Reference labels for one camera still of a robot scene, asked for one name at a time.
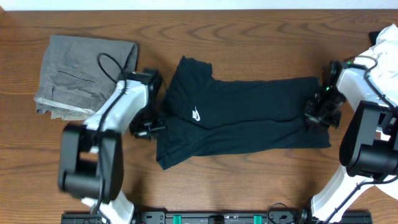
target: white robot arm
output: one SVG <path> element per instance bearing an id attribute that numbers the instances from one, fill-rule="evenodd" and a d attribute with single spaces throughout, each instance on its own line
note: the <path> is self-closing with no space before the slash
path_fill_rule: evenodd
<path id="1" fill-rule="evenodd" d="M 341 143 L 342 165 L 326 187 L 311 200 L 312 216 L 322 223 L 339 222 L 346 209 L 375 184 L 366 184 L 353 192 L 358 185 L 392 180 L 398 174 L 397 115 L 393 111 L 396 110 L 396 104 L 385 96 L 380 96 L 379 88 L 368 77 L 365 78 L 369 70 L 366 67 L 351 62 L 332 62 L 330 67 L 326 72 L 331 73 L 331 78 L 326 79 L 323 88 L 334 93 L 324 91 L 324 95 L 321 93 L 319 96 L 319 101 L 322 101 L 320 98 L 346 99 L 355 115 Z M 331 105 L 325 101 L 321 104 Z M 336 107 L 329 108 L 330 114 L 337 112 L 341 103 L 335 102 L 332 105 Z M 322 123 L 321 114 L 311 116 L 311 119 L 315 123 Z M 382 135 L 381 139 L 374 139 L 376 132 Z M 376 186 L 398 199 L 398 181 L 390 184 L 376 183 Z"/>
<path id="2" fill-rule="evenodd" d="M 131 72 L 126 82 L 117 82 L 109 100 L 83 125 L 65 127 L 58 186 L 82 198 L 82 202 L 92 208 L 91 215 L 80 215 L 80 221 L 74 216 L 71 223 L 91 223 L 92 220 L 132 223 L 134 205 L 121 190 L 124 173 L 121 136 L 130 127 L 131 134 L 137 138 L 150 139 L 164 128 L 154 110 L 161 83 L 157 70 Z M 98 161 L 84 160 L 82 153 L 97 154 Z"/>

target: wooden table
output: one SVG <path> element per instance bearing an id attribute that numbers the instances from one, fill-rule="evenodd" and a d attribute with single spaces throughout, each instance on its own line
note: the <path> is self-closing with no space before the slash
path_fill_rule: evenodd
<path id="1" fill-rule="evenodd" d="M 139 69 L 158 67 L 170 83 L 182 55 L 213 64 L 220 80 L 319 76 L 330 60 L 365 51 L 368 32 L 397 22 L 398 11 L 97 11 L 6 12 L 0 21 L 0 222 L 59 223 L 87 210 L 57 187 L 66 122 L 35 112 L 42 57 L 53 34 L 140 44 Z M 155 142 L 123 142 L 123 190 L 137 205 L 168 210 L 267 210 L 301 207 L 335 173 L 353 112 L 330 130 L 329 149 L 278 149 L 193 157 L 163 171 Z M 374 222 L 398 220 L 398 202 L 377 188 L 351 209 Z"/>

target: white logo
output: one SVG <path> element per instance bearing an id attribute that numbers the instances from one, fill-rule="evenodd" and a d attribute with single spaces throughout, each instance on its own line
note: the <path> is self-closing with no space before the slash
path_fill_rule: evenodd
<path id="1" fill-rule="evenodd" d="M 200 116 L 197 107 L 195 107 L 195 110 L 192 111 L 192 118 L 195 119 L 196 121 L 200 121 Z"/>

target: black cable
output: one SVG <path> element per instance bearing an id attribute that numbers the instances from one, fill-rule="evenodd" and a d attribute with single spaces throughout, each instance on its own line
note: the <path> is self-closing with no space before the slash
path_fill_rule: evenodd
<path id="1" fill-rule="evenodd" d="M 286 206 L 284 203 L 279 203 L 279 202 L 278 202 L 278 203 L 275 203 L 275 204 L 271 205 L 271 207 L 269 207 L 268 212 L 267 212 L 267 218 L 268 218 L 268 220 L 269 220 L 271 223 L 273 223 L 273 224 L 280 224 L 280 223 L 274 222 L 274 221 L 269 217 L 269 213 L 271 212 L 273 206 L 275 206 L 275 205 L 282 205 L 282 206 L 284 206 L 284 207 L 287 208 L 287 209 L 289 209 L 289 208 L 288 208 L 288 206 Z M 291 211 L 289 211 L 289 212 L 290 212 L 290 214 L 293 215 L 293 221 L 291 221 L 290 223 L 286 223 L 286 224 L 294 224 L 294 222 L 296 221 L 296 215 L 295 215 L 293 212 L 291 212 Z"/>
<path id="2" fill-rule="evenodd" d="M 388 100 L 388 98 L 386 98 L 386 95 L 385 95 L 385 94 L 382 94 L 382 93 L 373 85 L 373 83 L 372 83 L 372 82 L 370 81 L 370 79 L 369 79 L 369 77 L 370 77 L 369 72 L 370 72 L 372 69 L 376 68 L 376 66 L 378 65 L 377 60 L 376 60 L 375 58 L 370 57 L 370 56 L 358 55 L 358 56 L 354 56 L 354 57 L 347 58 L 345 61 L 354 59 L 354 58 L 356 58 L 356 57 L 359 57 L 359 58 L 368 58 L 368 59 L 373 60 L 374 65 L 373 65 L 372 67 L 367 68 L 367 69 L 365 70 L 365 73 L 364 73 L 364 75 L 363 75 L 363 78 L 365 79 L 366 83 L 372 88 L 372 90 L 376 93 L 377 97 L 379 97 L 383 102 L 385 102 L 385 104 L 386 104 L 388 107 L 390 107 L 392 113 L 393 113 L 396 117 L 398 117 L 398 109 L 390 102 L 390 100 Z"/>
<path id="3" fill-rule="evenodd" d="M 111 220 L 104 213 L 102 213 L 101 210 L 98 210 L 98 214 L 100 214 L 106 220 L 105 224 L 111 224 Z"/>
<path id="4" fill-rule="evenodd" d="M 104 125 L 104 122 L 105 122 L 105 119 L 106 119 L 108 113 L 111 111 L 113 106 L 120 100 L 120 98 L 126 93 L 126 90 L 127 90 L 127 78 L 126 78 L 126 74 L 124 73 L 124 69 L 122 68 L 122 66 L 120 66 L 119 62 L 114 57 L 110 56 L 109 54 L 100 53 L 97 56 L 97 63 L 99 65 L 99 67 L 102 69 L 102 71 L 105 73 L 105 75 L 115 83 L 116 83 L 116 81 L 105 72 L 105 70 L 103 69 L 103 67 L 101 65 L 100 58 L 102 56 L 106 56 L 106 57 L 110 58 L 119 67 L 119 69 L 122 73 L 122 76 L 123 76 L 124 87 L 122 89 L 122 92 L 120 92 L 120 94 L 116 97 L 116 99 L 110 104 L 110 106 L 102 114 L 101 119 L 99 120 L 98 128 L 95 133 L 95 145 L 98 146 L 99 195 L 98 195 L 98 201 L 97 201 L 96 205 L 93 206 L 90 210 L 91 214 L 97 214 L 99 212 L 100 206 L 102 203 L 102 199 L 103 199 L 103 195 L 104 195 L 105 180 L 104 180 L 104 170 L 103 170 L 104 167 L 103 167 L 103 163 L 102 163 L 102 152 L 101 152 L 101 147 L 102 147 L 101 130 L 103 128 L 103 125 Z"/>
<path id="5" fill-rule="evenodd" d="M 83 220 L 83 224 L 92 224 L 90 220 L 91 220 L 90 218 L 85 218 Z"/>
<path id="6" fill-rule="evenodd" d="M 101 56 L 107 56 L 108 58 L 110 58 L 116 65 L 118 65 L 118 67 L 121 69 L 121 71 L 124 71 L 124 69 L 122 68 L 122 66 L 120 66 L 119 62 L 112 56 L 108 55 L 107 53 L 99 53 L 97 56 L 97 63 L 99 65 L 99 68 L 101 69 L 101 71 L 107 76 L 108 79 L 110 79 L 112 82 L 114 82 L 115 84 L 117 83 L 117 81 L 115 81 L 106 71 L 105 69 L 102 67 L 102 64 L 100 62 L 100 58 Z"/>
<path id="7" fill-rule="evenodd" d="M 360 184 L 357 184 L 355 189 L 344 199 L 344 201 L 337 207 L 335 208 L 335 211 L 323 222 L 323 224 L 328 224 L 330 222 L 330 220 L 337 214 L 337 212 L 343 208 L 343 206 L 351 199 L 351 197 L 354 196 L 354 194 L 361 190 L 362 186 L 365 185 L 369 185 L 369 184 L 374 184 L 374 185 L 379 185 L 379 184 L 391 184 L 394 181 L 398 180 L 398 176 L 395 176 L 393 179 L 391 180 L 387 180 L 387 181 L 383 181 L 383 182 L 379 182 L 379 181 L 370 181 L 370 182 L 362 182 Z"/>

